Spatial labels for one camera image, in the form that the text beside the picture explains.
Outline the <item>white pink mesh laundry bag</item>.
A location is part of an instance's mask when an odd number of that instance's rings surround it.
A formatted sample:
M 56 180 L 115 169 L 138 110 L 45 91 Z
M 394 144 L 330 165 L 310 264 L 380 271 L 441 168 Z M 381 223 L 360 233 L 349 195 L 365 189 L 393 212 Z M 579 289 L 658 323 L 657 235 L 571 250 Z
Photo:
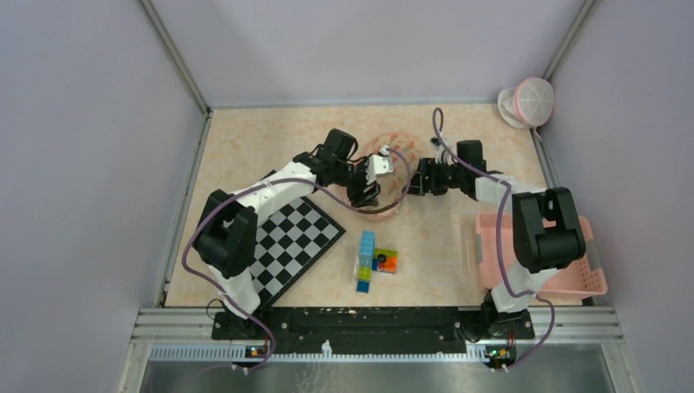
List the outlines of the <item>white pink mesh laundry bag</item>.
M 503 89 L 497 98 L 500 116 L 516 129 L 532 129 L 546 124 L 554 103 L 553 86 L 538 77 L 529 77 L 514 88 Z

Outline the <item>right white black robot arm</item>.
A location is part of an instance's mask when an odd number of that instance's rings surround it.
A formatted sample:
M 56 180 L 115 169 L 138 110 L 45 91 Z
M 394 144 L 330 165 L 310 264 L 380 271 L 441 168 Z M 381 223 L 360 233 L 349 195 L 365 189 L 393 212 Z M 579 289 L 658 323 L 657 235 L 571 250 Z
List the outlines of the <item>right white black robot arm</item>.
M 524 318 L 529 303 L 550 278 L 585 254 L 586 244 L 569 189 L 537 188 L 512 176 L 488 171 L 479 140 L 460 141 L 451 151 L 442 138 L 432 138 L 433 158 L 421 158 L 409 194 L 444 195 L 458 189 L 471 199 L 498 207 L 497 224 L 511 216 L 516 257 L 503 260 L 502 230 L 495 230 L 497 262 L 502 281 L 489 290 L 475 321 L 479 336 L 502 337 Z

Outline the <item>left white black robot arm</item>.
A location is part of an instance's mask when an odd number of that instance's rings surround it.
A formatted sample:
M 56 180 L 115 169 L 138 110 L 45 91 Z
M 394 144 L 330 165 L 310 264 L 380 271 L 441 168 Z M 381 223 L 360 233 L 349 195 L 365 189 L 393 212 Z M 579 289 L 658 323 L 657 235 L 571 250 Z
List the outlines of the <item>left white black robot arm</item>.
M 257 228 L 282 207 L 335 184 L 348 194 L 348 207 L 363 212 L 377 206 L 380 176 L 393 170 L 391 149 L 352 157 L 358 142 L 339 129 L 329 131 L 312 151 L 296 155 L 280 170 L 241 190 L 212 192 L 186 245 L 208 266 L 207 281 L 233 312 L 232 329 L 243 338 L 259 334 L 263 322 L 256 310 L 261 304 L 250 267 L 255 262 Z

